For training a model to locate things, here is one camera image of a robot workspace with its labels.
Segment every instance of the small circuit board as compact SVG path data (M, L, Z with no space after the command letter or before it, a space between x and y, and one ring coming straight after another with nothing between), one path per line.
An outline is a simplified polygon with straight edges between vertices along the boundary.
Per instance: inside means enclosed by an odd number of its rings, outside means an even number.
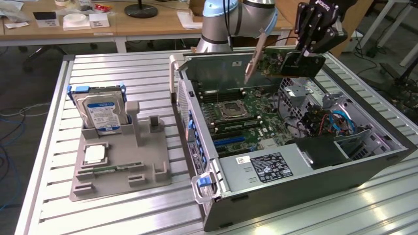
M321 55L301 56L301 53L291 49L266 48L256 70L267 77L315 77L326 58Z
M278 115L272 93L263 89L240 92L239 100L200 104L219 157L282 146L294 138Z

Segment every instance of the warning label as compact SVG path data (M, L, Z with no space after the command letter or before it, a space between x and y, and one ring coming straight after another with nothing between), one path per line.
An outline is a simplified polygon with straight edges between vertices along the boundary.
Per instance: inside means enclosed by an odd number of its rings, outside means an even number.
M280 153L251 158L251 163L263 183L294 175Z

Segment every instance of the metal table surface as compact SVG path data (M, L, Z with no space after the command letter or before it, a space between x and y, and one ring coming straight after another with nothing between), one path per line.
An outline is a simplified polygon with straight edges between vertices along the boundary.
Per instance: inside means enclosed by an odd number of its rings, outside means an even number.
M80 55L63 62L16 234L204 234L168 99L168 56L175 52L186 51ZM330 68L418 144L418 127L337 59L326 57ZM317 80L329 92L338 90L322 72ZM81 119L65 87L120 82L127 86L127 99L140 102L139 119L151 114L163 117L174 182L166 187L71 202ZM417 153L361 187L206 234L389 232L418 232Z

